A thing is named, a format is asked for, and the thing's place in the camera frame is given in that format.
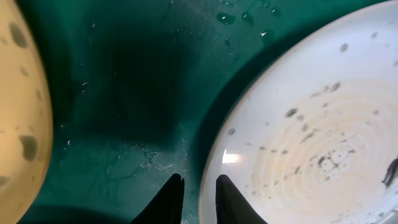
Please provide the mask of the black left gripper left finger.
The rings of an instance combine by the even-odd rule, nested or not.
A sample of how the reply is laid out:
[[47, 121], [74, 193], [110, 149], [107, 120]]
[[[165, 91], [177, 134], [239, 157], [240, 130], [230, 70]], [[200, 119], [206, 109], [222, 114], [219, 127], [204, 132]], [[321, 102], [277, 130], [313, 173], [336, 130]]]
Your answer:
[[130, 224], [181, 224], [185, 179], [173, 174]]

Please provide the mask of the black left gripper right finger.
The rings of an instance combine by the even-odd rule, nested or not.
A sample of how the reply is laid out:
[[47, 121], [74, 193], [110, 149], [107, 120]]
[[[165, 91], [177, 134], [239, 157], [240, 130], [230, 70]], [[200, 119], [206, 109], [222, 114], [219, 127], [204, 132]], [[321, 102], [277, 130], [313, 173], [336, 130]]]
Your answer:
[[216, 180], [215, 204], [217, 224], [267, 224], [227, 175]]

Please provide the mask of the white plate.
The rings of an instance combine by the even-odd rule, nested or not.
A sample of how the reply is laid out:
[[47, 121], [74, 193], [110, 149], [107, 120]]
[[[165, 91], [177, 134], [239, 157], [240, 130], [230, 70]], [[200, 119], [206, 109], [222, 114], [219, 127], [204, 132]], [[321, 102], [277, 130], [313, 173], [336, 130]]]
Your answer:
[[322, 27], [248, 88], [208, 156], [201, 223], [216, 222], [218, 177], [245, 223], [396, 223], [397, 2]]

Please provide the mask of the teal plastic tray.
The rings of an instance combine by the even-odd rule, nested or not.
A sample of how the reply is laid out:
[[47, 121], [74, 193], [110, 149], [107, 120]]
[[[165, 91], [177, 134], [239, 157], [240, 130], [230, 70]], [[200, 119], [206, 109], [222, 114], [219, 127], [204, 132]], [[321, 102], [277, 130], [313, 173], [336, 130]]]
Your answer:
[[53, 111], [46, 180], [22, 223], [128, 223], [173, 174], [198, 222], [206, 158], [247, 85], [373, 0], [19, 1]]

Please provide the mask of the yellow plate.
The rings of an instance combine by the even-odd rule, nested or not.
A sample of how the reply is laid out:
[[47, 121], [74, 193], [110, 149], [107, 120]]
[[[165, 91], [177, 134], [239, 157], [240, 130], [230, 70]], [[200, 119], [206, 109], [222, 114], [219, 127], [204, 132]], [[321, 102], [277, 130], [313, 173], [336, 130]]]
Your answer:
[[13, 0], [1, 0], [1, 223], [35, 200], [53, 141], [49, 88], [39, 52]]

